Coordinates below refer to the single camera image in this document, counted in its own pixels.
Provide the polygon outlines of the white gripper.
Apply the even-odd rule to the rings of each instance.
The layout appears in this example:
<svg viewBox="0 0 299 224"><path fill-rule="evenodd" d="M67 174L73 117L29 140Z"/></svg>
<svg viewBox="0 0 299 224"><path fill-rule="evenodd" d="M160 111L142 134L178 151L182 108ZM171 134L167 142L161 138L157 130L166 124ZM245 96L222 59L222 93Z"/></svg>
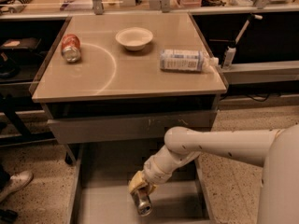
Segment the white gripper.
<svg viewBox="0 0 299 224"><path fill-rule="evenodd" d="M151 195L151 193L157 189L156 185L165 183L171 177L171 175L171 173L163 171L158 166L158 162L155 160L154 156L150 156L149 159L144 163L143 172L136 172L129 182L129 193L132 194L139 189L147 187L147 194Z"/></svg>

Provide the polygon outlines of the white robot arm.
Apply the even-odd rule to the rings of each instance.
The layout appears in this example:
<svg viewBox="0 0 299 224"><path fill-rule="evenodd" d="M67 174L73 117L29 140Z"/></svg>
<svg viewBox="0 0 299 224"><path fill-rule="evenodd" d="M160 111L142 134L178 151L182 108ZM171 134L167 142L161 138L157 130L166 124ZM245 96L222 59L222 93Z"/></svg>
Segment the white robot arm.
<svg viewBox="0 0 299 224"><path fill-rule="evenodd" d="M263 168L257 224L299 224L299 125L234 132L169 129L164 145L129 183L137 213L148 215L156 187L202 152Z"/></svg>

